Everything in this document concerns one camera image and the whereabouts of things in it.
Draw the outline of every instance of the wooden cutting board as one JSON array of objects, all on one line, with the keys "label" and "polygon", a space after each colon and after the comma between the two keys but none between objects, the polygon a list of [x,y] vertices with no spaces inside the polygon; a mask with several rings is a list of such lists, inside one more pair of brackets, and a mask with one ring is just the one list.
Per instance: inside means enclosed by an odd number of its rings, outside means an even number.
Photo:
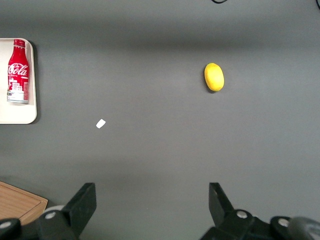
[{"label": "wooden cutting board", "polygon": [[43,197],[0,181],[0,220],[17,218],[26,225],[44,212],[47,203]]}]

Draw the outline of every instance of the gray tabletop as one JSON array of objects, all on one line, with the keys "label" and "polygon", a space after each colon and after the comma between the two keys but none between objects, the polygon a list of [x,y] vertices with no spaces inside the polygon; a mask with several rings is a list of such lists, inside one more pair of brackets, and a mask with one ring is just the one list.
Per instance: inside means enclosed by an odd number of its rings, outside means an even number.
[{"label": "gray tabletop", "polygon": [[320,219],[313,0],[0,5],[0,37],[35,48],[38,106],[33,124],[0,125],[0,181],[53,205],[96,183],[82,239],[197,240],[210,182],[263,221]]}]

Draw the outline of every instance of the white tray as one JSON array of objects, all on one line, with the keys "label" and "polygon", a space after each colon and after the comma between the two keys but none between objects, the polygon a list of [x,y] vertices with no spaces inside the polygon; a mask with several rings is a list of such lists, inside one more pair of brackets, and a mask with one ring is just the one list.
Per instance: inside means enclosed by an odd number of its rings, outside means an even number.
[{"label": "white tray", "polygon": [[0,124],[30,124],[37,117],[34,50],[25,41],[25,53],[29,63],[29,103],[7,101],[8,63],[14,50],[14,38],[0,38]]}]

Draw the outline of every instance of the coca-cola bottle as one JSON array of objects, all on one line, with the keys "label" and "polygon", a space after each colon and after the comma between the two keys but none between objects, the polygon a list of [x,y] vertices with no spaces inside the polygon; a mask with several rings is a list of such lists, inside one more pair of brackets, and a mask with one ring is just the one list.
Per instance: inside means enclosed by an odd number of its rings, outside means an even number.
[{"label": "coca-cola bottle", "polygon": [[26,57],[26,43],[15,39],[13,53],[8,64],[8,102],[29,102],[29,63]]}]

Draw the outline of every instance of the bottle label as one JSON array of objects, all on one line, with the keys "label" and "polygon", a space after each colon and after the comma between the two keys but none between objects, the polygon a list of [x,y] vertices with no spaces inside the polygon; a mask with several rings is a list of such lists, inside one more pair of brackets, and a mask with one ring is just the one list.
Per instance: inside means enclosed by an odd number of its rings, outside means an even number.
[{"label": "bottle label", "polygon": [[9,102],[27,103],[29,101],[29,66],[21,63],[12,63],[8,66]]}]

